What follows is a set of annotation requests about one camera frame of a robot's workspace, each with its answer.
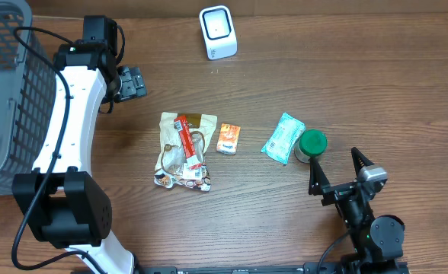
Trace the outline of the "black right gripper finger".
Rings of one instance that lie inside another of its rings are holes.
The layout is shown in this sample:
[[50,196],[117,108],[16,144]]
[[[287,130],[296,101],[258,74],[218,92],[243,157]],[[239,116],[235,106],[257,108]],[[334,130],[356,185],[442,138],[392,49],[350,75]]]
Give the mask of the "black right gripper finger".
[[351,156],[357,177],[366,177],[374,163],[367,158],[357,147],[352,147]]
[[310,178],[309,178],[309,195],[322,195],[326,188],[330,187],[328,178],[325,176],[317,158],[309,159]]

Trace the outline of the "green lid jar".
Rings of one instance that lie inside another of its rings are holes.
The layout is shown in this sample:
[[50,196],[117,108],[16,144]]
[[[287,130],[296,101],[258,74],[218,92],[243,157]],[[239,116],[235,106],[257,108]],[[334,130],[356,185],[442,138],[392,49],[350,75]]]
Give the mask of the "green lid jar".
[[310,158],[320,157],[328,147],[326,135],[317,129],[306,130],[298,139],[294,147],[294,155],[304,163]]

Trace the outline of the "teal snack packet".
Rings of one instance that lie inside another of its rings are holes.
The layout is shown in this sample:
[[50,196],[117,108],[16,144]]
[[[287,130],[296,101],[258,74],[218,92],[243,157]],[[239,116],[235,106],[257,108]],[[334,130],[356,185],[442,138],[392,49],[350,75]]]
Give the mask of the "teal snack packet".
[[290,153],[306,125],[288,113],[283,113],[271,137],[261,149],[268,157],[287,165]]

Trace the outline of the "beige snack bag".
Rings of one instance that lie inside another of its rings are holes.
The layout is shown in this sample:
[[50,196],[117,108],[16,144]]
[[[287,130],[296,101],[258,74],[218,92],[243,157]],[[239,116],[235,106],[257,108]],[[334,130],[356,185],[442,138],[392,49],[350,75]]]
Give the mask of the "beige snack bag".
[[[180,126],[175,119],[183,116],[187,121],[190,140],[195,148],[195,156],[200,167],[191,168],[178,130]],[[211,190],[210,172],[208,171],[205,153],[216,130],[217,117],[200,113],[164,112],[160,119],[161,151],[155,164],[154,183],[171,189],[174,186],[185,186],[193,190],[208,192]]]

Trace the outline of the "red stick packet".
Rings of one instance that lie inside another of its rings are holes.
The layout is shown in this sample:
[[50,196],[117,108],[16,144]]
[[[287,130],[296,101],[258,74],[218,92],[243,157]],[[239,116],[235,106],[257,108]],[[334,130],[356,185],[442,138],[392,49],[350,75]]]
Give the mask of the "red stick packet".
[[188,170],[196,170],[203,165],[203,152],[200,140],[194,138],[189,130],[186,116],[178,116],[174,119],[174,127],[178,131]]

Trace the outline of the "orange small carton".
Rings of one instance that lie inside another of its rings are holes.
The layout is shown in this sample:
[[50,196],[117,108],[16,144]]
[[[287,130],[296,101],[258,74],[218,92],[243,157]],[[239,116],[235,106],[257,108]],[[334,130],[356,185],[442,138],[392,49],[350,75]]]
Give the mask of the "orange small carton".
[[241,127],[223,123],[220,128],[216,150],[226,155],[235,155]]

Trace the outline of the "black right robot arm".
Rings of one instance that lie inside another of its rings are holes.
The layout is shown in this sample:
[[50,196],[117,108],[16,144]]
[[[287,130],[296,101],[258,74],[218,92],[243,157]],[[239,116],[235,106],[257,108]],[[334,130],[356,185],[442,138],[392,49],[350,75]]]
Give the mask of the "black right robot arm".
[[[370,161],[358,148],[351,149],[356,178],[349,183],[332,186],[318,160],[309,160],[309,194],[322,197],[322,205],[334,205],[347,231],[335,240],[317,263],[306,263],[310,273],[407,273],[402,244],[405,223],[395,215],[376,217],[370,201],[385,186],[387,171]],[[343,255],[335,263],[326,263],[329,253],[349,237],[354,252]]]

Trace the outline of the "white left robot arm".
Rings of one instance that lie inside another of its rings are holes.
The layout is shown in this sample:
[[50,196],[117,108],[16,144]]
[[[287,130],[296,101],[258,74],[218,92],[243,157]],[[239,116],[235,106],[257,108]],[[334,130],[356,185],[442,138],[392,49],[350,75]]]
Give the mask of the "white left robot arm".
[[136,256],[112,232],[110,198],[91,174],[91,148],[100,106],[144,97],[137,67],[122,65],[123,28],[103,15],[83,21],[80,40],[64,39],[49,67],[56,98],[46,138],[28,174],[17,174],[14,198],[21,229],[77,256],[92,273],[139,273]]

